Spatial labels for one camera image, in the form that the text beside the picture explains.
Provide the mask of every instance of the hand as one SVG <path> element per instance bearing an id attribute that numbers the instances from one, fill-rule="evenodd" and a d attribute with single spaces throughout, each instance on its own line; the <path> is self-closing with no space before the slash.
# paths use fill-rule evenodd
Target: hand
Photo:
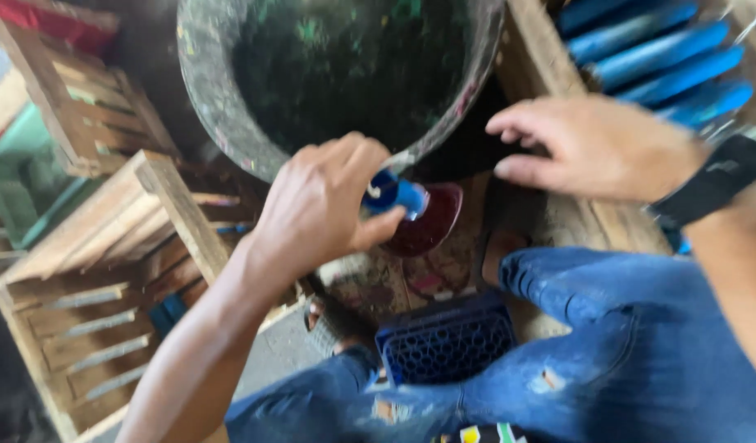
<path id="1" fill-rule="evenodd" d="M 361 198 L 389 156 L 358 132 L 304 147 L 279 170 L 249 236 L 251 247 L 296 278 L 390 239 L 404 207 L 359 219 Z"/>
<path id="2" fill-rule="evenodd" d="M 706 160 L 686 128 L 604 96 L 524 101 L 493 116 L 486 130 L 505 143 L 540 143 L 551 155 L 511 155 L 497 176 L 588 198 L 652 203 Z"/>

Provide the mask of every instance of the black wristband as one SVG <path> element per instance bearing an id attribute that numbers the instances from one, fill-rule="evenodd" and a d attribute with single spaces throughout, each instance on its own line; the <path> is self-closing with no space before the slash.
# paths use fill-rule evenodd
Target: black wristband
<path id="1" fill-rule="evenodd" d="M 648 209 L 662 226 L 684 227 L 727 206 L 756 181 L 756 127 L 725 137 L 686 183 Z"/>

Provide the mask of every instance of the blue jeans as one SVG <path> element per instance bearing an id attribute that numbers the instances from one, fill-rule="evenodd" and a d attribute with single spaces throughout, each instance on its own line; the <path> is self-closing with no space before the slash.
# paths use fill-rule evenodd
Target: blue jeans
<path id="1" fill-rule="evenodd" d="M 502 289 L 572 326 L 462 383 L 373 392 L 379 360 L 353 347 L 235 402 L 232 443 L 428 443 L 510 422 L 541 441 L 756 442 L 756 372 L 688 260 L 530 248 Z"/>

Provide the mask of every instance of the red wax puddle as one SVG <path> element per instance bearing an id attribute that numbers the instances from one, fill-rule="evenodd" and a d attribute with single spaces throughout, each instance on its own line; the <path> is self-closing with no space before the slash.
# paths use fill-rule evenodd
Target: red wax puddle
<path id="1" fill-rule="evenodd" d="M 449 236 L 463 202 L 460 186 L 447 183 L 425 186 L 430 203 L 424 214 L 414 221 L 403 220 L 383 247 L 398 257 L 417 257 L 433 250 Z"/>

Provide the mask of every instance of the large cauldron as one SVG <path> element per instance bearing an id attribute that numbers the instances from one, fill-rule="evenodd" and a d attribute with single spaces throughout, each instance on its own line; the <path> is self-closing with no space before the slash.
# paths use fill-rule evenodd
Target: large cauldron
<path id="1" fill-rule="evenodd" d="M 274 180 L 350 131 L 403 166 L 460 123 L 491 70 L 504 0 L 186 0 L 178 50 L 208 133 Z"/>

